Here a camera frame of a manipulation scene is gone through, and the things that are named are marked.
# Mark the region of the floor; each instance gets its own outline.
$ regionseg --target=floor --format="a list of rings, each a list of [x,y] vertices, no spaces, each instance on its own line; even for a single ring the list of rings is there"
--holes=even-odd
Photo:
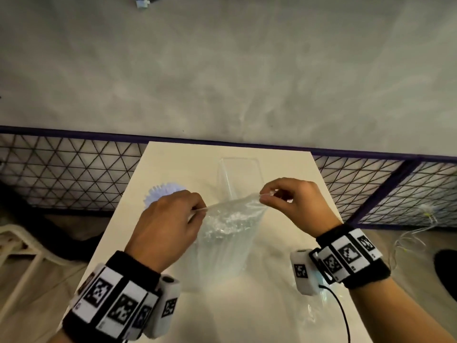
[[[49,216],[56,224],[78,239],[100,233],[109,218]],[[384,255],[401,231],[366,230],[367,236]],[[457,249],[457,234],[425,232],[420,238],[426,243],[423,252],[397,249],[396,281],[457,338],[457,302],[439,283],[432,255],[442,248]],[[8,259],[0,269],[0,306],[14,288],[30,260]],[[15,311],[0,324],[0,341],[9,343],[45,343],[53,335],[76,287],[84,274],[85,264],[68,267],[44,261]]]

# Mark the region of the plastic wrap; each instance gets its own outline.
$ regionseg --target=plastic wrap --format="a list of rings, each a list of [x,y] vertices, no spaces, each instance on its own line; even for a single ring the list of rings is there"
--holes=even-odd
[[[253,194],[205,210],[197,240],[173,265],[173,274],[187,291],[207,288],[243,270],[266,206]]]

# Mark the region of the table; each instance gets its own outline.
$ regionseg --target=table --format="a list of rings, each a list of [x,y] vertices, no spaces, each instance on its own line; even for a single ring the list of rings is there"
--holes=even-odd
[[[120,200],[81,283],[100,262],[123,250],[154,185],[177,182],[216,203],[221,158],[257,158],[265,182],[294,177],[317,183],[339,216],[311,153],[197,144],[150,142]],[[311,236],[269,208],[243,273],[204,293],[182,293],[169,333],[159,342],[345,342],[346,329],[335,299],[303,296],[294,285],[289,253],[314,248]],[[348,291],[335,285],[351,329],[351,340],[371,342]],[[138,342],[147,342],[142,336]]]

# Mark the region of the right hand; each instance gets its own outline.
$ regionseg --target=right hand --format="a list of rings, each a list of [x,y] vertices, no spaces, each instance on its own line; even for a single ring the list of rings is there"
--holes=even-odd
[[[278,178],[263,187],[260,194],[277,190],[273,196],[260,196],[260,202],[284,213],[302,231],[316,238],[341,225],[314,182]]]

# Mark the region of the purple frame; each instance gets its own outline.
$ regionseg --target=purple frame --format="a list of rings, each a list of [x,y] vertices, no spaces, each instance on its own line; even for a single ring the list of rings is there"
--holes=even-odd
[[[403,161],[397,170],[395,170],[386,181],[379,186],[379,188],[351,215],[348,222],[359,227],[366,229],[380,228],[399,230],[405,229],[407,226],[399,227],[397,225],[371,225],[359,224],[361,218],[370,212],[371,209],[376,207],[389,193],[397,187],[406,177],[408,177],[422,162],[445,162],[457,164],[457,157],[441,156],[441,155],[420,155],[420,154],[402,154],[402,153],[383,153],[383,152],[369,152],[358,150],[343,150],[343,149],[322,149],[310,147],[294,147],[286,145],[273,145],[273,144],[249,144],[249,143],[235,143],[235,142],[222,142],[212,140],[199,140],[187,138],[168,138],[168,137],[155,137],[155,136],[138,136],[118,133],[103,133],[103,132],[87,132],[87,131],[71,131],[71,130],[55,130],[43,129],[32,127],[17,127],[17,126],[1,126],[0,133],[12,133],[18,135],[31,135],[31,136],[45,136],[45,137],[62,137],[62,138],[80,138],[100,141],[114,141],[114,142],[129,142],[129,143],[148,143],[149,141],[155,142],[169,142],[169,143],[184,143],[184,144],[206,144],[206,145],[220,145],[229,147],[249,147],[249,148],[263,148],[263,149],[281,149],[281,150],[294,150],[294,151],[309,151],[313,155],[320,156],[335,156],[335,157],[349,157],[349,158],[368,158],[377,160],[397,160]],[[66,214],[80,214],[69,212],[69,210],[62,210]],[[441,230],[454,231],[454,228],[441,228]]]

